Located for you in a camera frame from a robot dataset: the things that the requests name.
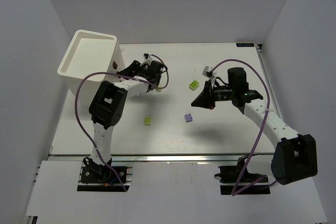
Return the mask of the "blue label sticker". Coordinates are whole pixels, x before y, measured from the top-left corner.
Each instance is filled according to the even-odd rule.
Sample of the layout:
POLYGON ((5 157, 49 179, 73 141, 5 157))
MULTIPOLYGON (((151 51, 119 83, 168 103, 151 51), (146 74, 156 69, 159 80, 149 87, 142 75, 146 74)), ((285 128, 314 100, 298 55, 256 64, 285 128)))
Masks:
POLYGON ((252 42, 237 42, 236 46, 245 48, 245 47, 254 47, 255 45, 252 42))

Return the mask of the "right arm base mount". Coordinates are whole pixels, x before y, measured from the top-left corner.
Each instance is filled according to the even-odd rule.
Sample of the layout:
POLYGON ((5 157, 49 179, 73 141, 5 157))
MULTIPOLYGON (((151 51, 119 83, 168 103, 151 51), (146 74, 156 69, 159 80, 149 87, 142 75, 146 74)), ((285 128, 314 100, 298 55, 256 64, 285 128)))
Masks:
MULTIPOLYGON (((220 182, 220 194, 221 195, 231 195, 237 178, 245 164, 247 155, 240 157, 235 166, 219 166, 219 173, 214 175, 214 178, 218 179, 220 182)), ((244 171, 242 178, 236 188, 240 190, 243 187, 249 185, 250 183, 262 178, 262 175, 250 173, 247 169, 244 171)), ((268 185, 268 177, 263 178, 258 183, 255 183, 251 187, 239 193, 239 195, 269 195, 270 189, 268 185)))

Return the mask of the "yellow-green 2x3 lego brick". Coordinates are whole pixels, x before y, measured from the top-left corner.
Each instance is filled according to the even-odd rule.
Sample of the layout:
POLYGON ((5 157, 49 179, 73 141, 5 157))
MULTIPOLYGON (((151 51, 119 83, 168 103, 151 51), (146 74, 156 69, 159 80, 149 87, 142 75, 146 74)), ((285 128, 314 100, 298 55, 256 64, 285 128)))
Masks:
POLYGON ((189 85, 189 88, 192 90, 192 91, 195 91, 197 88, 199 87, 199 82, 194 80, 190 85, 189 85))

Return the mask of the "white drawer cabinet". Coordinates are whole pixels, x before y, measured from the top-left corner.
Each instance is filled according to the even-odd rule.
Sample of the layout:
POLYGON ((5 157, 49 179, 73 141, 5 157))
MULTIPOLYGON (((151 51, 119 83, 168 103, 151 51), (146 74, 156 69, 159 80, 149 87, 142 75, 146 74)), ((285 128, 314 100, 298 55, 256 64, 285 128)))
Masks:
POLYGON ((57 73, 72 94, 76 94, 82 79, 94 72, 117 73, 125 68, 116 36, 78 30, 58 67, 57 73))

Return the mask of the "aluminium table edge rail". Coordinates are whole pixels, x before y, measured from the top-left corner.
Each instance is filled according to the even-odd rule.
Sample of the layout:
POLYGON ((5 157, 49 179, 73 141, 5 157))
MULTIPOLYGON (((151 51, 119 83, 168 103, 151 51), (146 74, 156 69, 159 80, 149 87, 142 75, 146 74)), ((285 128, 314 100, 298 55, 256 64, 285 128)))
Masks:
MULTIPOLYGON (((48 161, 82 161, 87 155, 50 155, 48 161)), ((224 154, 224 155, 115 155, 112 162, 228 162, 237 161, 245 154, 224 154)), ((272 153, 260 153, 256 156, 271 158, 272 153)))

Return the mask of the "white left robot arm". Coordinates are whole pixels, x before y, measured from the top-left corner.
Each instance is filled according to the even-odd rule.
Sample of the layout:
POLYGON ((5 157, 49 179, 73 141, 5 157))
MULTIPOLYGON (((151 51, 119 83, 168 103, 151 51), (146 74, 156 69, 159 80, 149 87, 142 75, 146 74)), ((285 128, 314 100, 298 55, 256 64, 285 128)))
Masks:
POLYGON ((93 147, 90 160, 97 165, 111 164, 111 140, 115 125, 119 123, 127 98, 147 93, 158 87, 162 73, 167 67, 156 60, 144 63, 133 61, 117 74, 127 80, 104 81, 99 86, 89 107, 93 122, 93 147))

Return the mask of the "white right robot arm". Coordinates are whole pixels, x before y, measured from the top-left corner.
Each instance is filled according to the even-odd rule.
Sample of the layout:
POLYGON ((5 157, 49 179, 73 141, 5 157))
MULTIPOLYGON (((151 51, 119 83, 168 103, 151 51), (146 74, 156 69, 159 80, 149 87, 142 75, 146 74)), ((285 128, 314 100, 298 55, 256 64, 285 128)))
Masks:
POLYGON ((222 181, 241 178, 253 182, 261 176, 271 176, 282 185, 313 177, 318 173, 316 141, 288 126, 267 107, 256 90, 251 90, 246 72, 241 67, 228 69, 228 83, 219 85, 209 66, 203 70, 208 77, 203 91, 191 103, 193 107, 214 109, 219 101, 231 101, 244 116, 252 120, 273 145, 270 156, 253 154, 239 158, 235 168, 221 174, 222 181))

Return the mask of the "purple 2x2 lego brick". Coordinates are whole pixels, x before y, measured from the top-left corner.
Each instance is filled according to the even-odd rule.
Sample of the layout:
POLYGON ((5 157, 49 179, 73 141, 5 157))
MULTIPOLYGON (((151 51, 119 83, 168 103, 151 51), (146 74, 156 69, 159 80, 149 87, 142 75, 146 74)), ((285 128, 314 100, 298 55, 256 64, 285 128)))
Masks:
POLYGON ((189 122, 193 121, 193 117, 192 117, 192 115, 190 113, 185 114, 184 115, 184 119, 185 119, 186 123, 189 123, 189 122))

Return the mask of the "yellow-green 2x2 lego brick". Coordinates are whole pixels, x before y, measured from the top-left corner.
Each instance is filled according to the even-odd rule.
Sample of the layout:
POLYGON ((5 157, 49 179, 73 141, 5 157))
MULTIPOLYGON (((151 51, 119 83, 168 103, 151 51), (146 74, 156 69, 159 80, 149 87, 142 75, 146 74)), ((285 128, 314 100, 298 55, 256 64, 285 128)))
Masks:
POLYGON ((152 123, 152 119, 151 118, 148 118, 148 117, 144 118, 144 125, 150 126, 151 123, 152 123))

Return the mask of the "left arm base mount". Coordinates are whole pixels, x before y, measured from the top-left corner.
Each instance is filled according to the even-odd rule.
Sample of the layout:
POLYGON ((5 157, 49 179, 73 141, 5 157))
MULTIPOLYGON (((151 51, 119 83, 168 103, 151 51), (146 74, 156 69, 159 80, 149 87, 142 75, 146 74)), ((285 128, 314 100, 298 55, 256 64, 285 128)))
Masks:
POLYGON ((96 164, 92 158, 82 161, 77 191, 81 192, 127 192, 132 180, 131 167, 113 166, 117 175, 106 165, 96 164))

